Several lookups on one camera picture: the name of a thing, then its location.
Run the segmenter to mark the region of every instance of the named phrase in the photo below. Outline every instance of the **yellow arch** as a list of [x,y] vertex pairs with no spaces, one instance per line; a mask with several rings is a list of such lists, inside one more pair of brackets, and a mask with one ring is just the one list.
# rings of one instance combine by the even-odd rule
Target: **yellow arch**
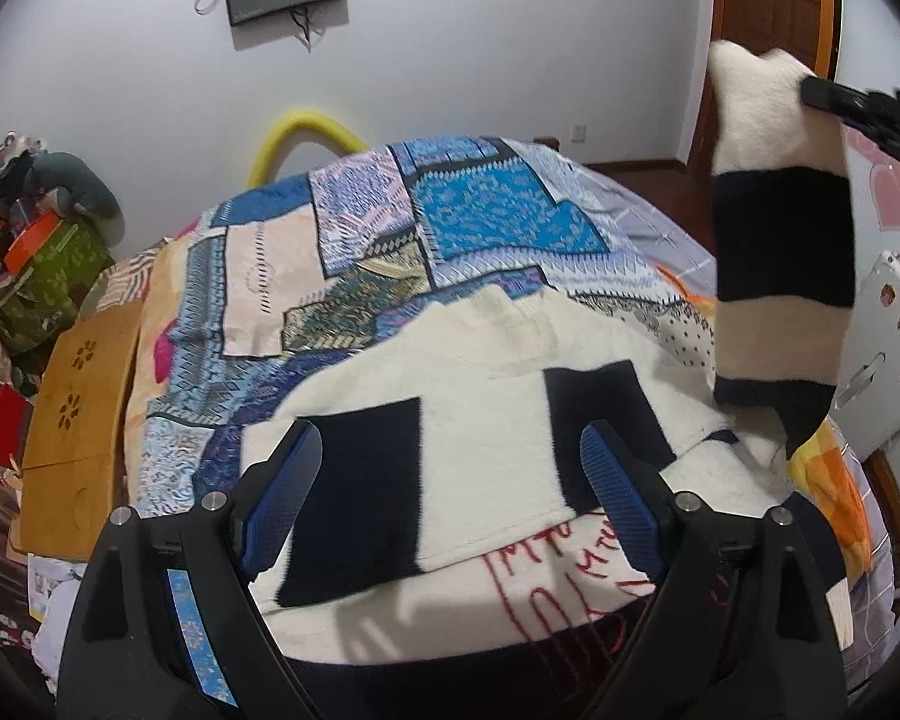
[[271,131],[266,134],[264,145],[260,146],[260,151],[253,160],[247,188],[253,189],[274,180],[277,167],[275,162],[280,148],[298,129],[312,129],[313,132],[319,132],[324,138],[336,143],[347,154],[356,154],[370,148],[342,124],[319,111],[311,108],[290,111],[281,117],[271,127]]

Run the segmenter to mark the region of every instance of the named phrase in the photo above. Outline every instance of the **wooden floor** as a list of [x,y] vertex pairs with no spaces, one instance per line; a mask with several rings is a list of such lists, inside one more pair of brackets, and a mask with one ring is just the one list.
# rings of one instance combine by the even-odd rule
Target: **wooden floor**
[[639,163],[591,165],[647,199],[713,252],[710,224],[710,188],[682,166],[639,167]]

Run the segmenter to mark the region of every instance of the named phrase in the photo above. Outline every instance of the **striped sweater sleeve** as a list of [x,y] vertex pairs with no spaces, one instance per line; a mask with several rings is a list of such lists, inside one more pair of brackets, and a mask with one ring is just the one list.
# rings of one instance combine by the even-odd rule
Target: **striped sweater sleeve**
[[774,408],[789,458],[829,410],[855,295],[840,119],[800,104],[810,71],[782,50],[714,43],[710,74],[720,118],[714,398]]

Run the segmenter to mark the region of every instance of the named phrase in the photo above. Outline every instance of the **silver screw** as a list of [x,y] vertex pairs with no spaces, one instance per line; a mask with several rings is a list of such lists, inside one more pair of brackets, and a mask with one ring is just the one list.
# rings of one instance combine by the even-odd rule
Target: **silver screw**
[[784,509],[782,506],[775,506],[773,509],[770,509],[770,519],[778,525],[789,525],[794,521],[794,516],[790,513],[789,509]]
[[700,497],[696,495],[696,493],[687,493],[684,491],[683,493],[677,493],[677,497],[674,498],[674,503],[677,504],[677,508],[682,512],[696,512],[701,507]]
[[226,493],[221,493],[219,490],[207,493],[200,500],[200,505],[208,512],[216,512],[217,509],[222,509],[224,504],[226,504]]
[[110,522],[114,525],[125,525],[133,517],[133,509],[128,506],[117,507],[110,513]]

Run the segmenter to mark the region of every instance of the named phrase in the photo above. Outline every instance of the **door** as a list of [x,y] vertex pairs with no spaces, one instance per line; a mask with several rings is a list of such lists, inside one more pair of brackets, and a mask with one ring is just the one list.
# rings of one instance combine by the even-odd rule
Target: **door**
[[[731,40],[754,53],[780,47],[818,76],[836,67],[838,0],[714,0],[711,40]],[[709,181],[717,142],[717,106],[709,79],[703,89],[690,169]]]

